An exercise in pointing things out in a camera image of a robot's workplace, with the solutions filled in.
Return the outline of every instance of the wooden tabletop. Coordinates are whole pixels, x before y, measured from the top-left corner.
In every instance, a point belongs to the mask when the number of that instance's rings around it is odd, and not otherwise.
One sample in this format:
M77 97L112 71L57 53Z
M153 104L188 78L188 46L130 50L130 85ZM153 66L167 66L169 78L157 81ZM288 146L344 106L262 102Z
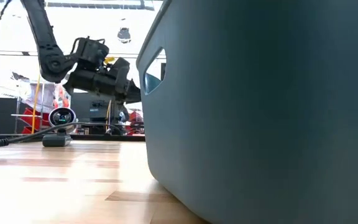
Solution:
M2 223L204 223L150 174L144 142L0 148Z

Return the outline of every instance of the plastic storage bin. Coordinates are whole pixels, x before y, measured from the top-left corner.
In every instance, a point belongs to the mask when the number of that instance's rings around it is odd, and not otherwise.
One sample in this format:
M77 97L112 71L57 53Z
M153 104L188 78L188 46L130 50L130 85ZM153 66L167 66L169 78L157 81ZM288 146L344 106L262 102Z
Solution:
M190 210L358 223L357 0L165 1L137 67L150 170Z

